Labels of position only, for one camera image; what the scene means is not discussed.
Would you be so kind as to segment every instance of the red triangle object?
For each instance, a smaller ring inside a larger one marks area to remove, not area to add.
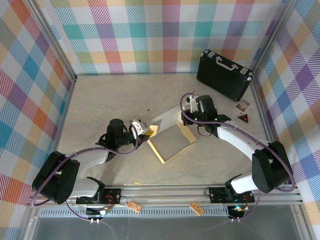
[[[244,121],[245,123],[248,123],[248,114],[238,116],[238,119]]]

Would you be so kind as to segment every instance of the beige floor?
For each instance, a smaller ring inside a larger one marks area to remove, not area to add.
[[[141,119],[149,123],[176,107],[184,93],[210,95],[219,114],[231,117],[241,128],[264,138],[262,124],[250,88],[244,99],[249,124],[237,119],[235,102],[198,82],[195,74],[146,74],[80,76],[75,85],[58,150],[71,153],[91,147],[106,132],[109,121]],[[130,156],[116,156],[110,162],[79,173],[107,185],[134,184],[222,184],[251,171],[251,161],[229,143],[196,134],[197,142],[166,164],[161,164],[147,143]],[[121,149],[129,151],[132,146]]]

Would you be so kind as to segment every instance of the plaid wallpaper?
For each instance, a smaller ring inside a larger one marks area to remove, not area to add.
[[[249,67],[280,3],[38,0],[80,74],[196,72],[204,49]]]
[[[15,240],[72,80],[23,0],[0,0],[0,240]]]
[[[320,239],[320,0],[301,0],[258,73],[273,135],[286,147]]]

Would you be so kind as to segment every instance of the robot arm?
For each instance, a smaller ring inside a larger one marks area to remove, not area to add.
[[[93,148],[107,148],[109,150],[118,151],[122,146],[135,145],[138,138],[139,147],[143,142],[149,139],[147,135],[148,126],[140,120],[133,120],[138,136],[130,127],[127,130],[124,122],[120,119],[112,119],[107,127],[107,131],[103,134]],[[62,204],[71,197],[91,197],[96,201],[101,201],[104,196],[105,185],[92,177],[85,179],[77,178],[78,172],[81,172],[96,164],[102,164],[110,161],[115,157],[115,153],[96,149],[95,151],[84,152],[76,155],[68,160],[58,172],[49,180],[49,182],[41,190],[41,194],[49,200]],[[58,151],[52,152],[46,162],[35,177],[32,188],[38,190],[54,169],[67,157]]]
[[[212,98],[208,95],[199,97],[190,96],[187,98],[186,105],[190,105],[190,109],[184,109],[184,113],[196,121],[226,122],[235,126],[235,123],[231,121],[231,118],[224,114],[218,114]],[[181,121],[185,126],[194,124],[194,122],[187,119],[182,113]],[[239,149],[252,162],[252,173],[247,175],[240,174],[225,183],[225,192],[228,194],[230,200],[242,193],[258,189],[263,193],[269,193],[290,179],[287,171],[275,156],[240,132],[220,124],[198,125],[204,127],[208,133],[227,141]],[[277,153],[292,172],[285,148],[280,142],[275,141],[269,143],[266,140],[260,139],[259,142]]]

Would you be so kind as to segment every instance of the colorful checkered backdrop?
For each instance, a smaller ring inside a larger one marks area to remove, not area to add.
[[[0,240],[15,240],[72,81],[22,0],[0,0]]]
[[[258,73],[273,135],[286,147],[320,239],[320,0],[301,0]]]
[[[80,74],[196,72],[205,49],[249,67],[280,2],[38,0]]]

